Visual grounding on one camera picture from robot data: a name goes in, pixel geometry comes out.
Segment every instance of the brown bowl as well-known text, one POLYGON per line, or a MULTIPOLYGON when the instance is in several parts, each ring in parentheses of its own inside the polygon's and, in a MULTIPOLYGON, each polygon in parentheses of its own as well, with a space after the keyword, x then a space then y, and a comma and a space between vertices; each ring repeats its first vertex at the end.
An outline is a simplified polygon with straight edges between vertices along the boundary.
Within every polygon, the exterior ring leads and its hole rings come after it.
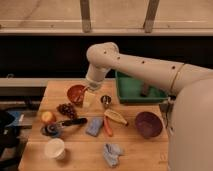
POLYGON ((75 105, 82 105, 84 100, 84 92, 86 88, 84 85, 77 84, 69 88, 67 91, 68 99, 75 105))
POLYGON ((135 118, 135 126, 146 139, 158 136, 163 129, 161 120, 152 112, 139 113, 135 118))

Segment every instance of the wooden table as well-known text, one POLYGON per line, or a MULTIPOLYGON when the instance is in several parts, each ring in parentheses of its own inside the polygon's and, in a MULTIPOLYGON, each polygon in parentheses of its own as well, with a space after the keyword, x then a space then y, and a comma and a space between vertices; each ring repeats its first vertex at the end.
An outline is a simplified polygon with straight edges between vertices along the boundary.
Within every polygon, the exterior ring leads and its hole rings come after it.
POLYGON ((92 137, 85 133, 87 125, 70 126, 64 129, 62 139, 65 141, 67 157, 62 161, 46 158, 44 145, 50 139, 40 133, 42 123, 40 114, 42 111, 53 111, 57 120, 67 119, 59 114, 56 107, 62 103, 68 103, 67 90, 75 84, 82 84, 81 80, 51 81, 48 83, 38 115, 34 121, 28 143, 26 145, 20 171, 104 171, 111 170, 102 156, 103 145, 106 142, 119 144, 125 151, 124 156, 119 157, 119 165, 113 170, 122 171, 166 171, 168 137, 165 128, 162 133, 150 140, 144 139, 138 134, 134 119, 141 111, 151 111, 161 119, 158 105, 124 105, 117 99, 114 80, 106 80, 102 88, 97 92, 97 98, 90 108, 76 107, 80 117, 86 117, 89 121, 94 116, 103 116, 104 109, 100 103, 100 97, 108 94, 112 97, 111 109, 120 112, 128 120, 129 126, 110 121, 113 129, 113 137, 108 137, 101 130, 98 137, 92 137))

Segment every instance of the white cup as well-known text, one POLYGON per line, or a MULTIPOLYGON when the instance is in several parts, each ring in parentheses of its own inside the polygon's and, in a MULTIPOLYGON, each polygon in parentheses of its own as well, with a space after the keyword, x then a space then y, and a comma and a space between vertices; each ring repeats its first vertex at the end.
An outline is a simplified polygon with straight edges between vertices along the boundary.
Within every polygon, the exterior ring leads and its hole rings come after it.
POLYGON ((44 154, 51 159, 62 160, 65 157, 64 141, 60 138, 53 138, 44 147, 44 154))

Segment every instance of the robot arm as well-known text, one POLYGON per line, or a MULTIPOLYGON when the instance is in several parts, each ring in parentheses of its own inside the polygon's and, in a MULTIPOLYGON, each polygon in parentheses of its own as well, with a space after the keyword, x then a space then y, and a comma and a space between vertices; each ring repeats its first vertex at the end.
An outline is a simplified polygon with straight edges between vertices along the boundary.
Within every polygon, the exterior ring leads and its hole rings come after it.
POLYGON ((141 79, 172 95, 177 95, 186 85, 213 74, 210 69, 181 62, 121 54, 114 43, 91 46, 87 58, 90 65, 86 79, 93 90, 100 88, 110 69, 141 79))
POLYGON ((120 54, 114 43, 91 46, 87 57, 92 90, 115 69, 178 95, 169 117, 168 171, 212 171, 213 70, 120 54))

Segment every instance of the green plastic tray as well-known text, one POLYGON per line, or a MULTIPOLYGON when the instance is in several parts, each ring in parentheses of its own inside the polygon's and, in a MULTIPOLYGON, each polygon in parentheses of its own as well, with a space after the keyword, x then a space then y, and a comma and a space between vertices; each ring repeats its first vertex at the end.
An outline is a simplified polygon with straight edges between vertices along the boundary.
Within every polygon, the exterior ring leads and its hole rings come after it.
POLYGON ((141 96, 143 81, 129 77, 115 71, 117 95, 120 103, 159 103, 168 98, 167 94, 155 87, 150 86, 149 94, 141 96))

